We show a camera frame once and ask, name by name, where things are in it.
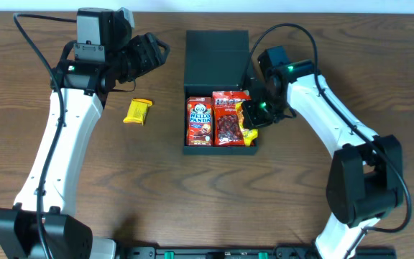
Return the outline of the red Hacks candy bag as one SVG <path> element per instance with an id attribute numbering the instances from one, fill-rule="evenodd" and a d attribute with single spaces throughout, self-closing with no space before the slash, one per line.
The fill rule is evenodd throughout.
<path id="1" fill-rule="evenodd" d="M 245 146 L 239 129 L 235 104 L 250 100 L 247 91 L 214 91 L 215 146 Z"/>

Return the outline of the yellow orange snack packet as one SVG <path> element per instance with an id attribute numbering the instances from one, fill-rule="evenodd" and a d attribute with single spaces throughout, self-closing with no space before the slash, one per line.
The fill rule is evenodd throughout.
<path id="1" fill-rule="evenodd" d="M 238 121 L 239 121 L 239 129 L 241 131 L 242 134 L 242 139 L 244 142 L 244 145 L 249 147 L 252 145 L 252 142 L 258 138 L 258 130 L 257 129 L 248 129 L 245 126 L 244 123 L 244 110 L 242 109 L 242 103 L 239 102 L 238 104 L 235 104 L 235 110 L 236 110 L 236 115 L 238 116 Z"/>

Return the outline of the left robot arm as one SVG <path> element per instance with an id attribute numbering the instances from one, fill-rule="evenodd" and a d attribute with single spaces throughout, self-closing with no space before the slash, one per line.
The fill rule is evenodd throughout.
<path id="1" fill-rule="evenodd" d="M 11 208 L 0 208 L 0 246 L 8 258 L 115 258 L 117 243 L 75 218 L 91 133 L 116 84 L 160 67 L 169 46 L 153 34 L 123 43 L 78 39 L 50 70 L 50 115 L 32 169 Z"/>

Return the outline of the red Hello Panda box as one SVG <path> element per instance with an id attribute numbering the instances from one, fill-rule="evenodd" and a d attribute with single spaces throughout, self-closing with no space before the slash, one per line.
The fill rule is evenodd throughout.
<path id="1" fill-rule="evenodd" d="M 189 97 L 187 99 L 186 145 L 212 146 L 213 110 L 210 97 Z"/>

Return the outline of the black gift box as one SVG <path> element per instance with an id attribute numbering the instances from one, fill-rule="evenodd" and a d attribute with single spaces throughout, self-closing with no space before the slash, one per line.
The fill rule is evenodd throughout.
<path id="1" fill-rule="evenodd" d="M 248 56 L 246 30 L 188 30 L 184 97 L 210 97 L 214 91 L 238 91 Z"/>

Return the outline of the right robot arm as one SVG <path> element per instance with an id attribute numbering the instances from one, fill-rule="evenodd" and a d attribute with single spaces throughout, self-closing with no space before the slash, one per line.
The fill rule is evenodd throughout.
<path id="1" fill-rule="evenodd" d="M 331 215 L 310 247 L 286 245 L 276 258 L 396 258 L 391 248 L 360 248 L 376 224 L 410 194 L 403 180 L 403 152 L 393 135 L 379 136 L 334 95 L 311 60 L 292 62 L 283 47 L 265 50 L 258 63 L 264 83 L 248 78 L 251 99 L 242 104 L 247 129 L 300 115 L 332 161 L 326 185 Z"/>

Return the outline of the small yellow candy packet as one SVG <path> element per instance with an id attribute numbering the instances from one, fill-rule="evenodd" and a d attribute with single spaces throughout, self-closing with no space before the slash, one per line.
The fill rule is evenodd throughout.
<path id="1" fill-rule="evenodd" d="M 135 123 L 144 125 L 148 109 L 153 102 L 148 99 L 132 99 L 123 123 Z"/>

